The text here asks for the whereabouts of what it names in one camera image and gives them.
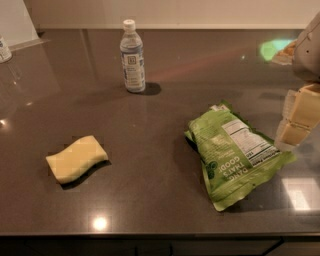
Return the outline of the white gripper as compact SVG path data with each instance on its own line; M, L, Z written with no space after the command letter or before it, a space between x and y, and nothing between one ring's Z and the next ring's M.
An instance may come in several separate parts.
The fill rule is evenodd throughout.
M296 76L314 84L288 91L283 108L286 120L280 122L274 141L279 150L299 146L310 134L304 128L313 129L320 122L320 12L298 36L292 67Z

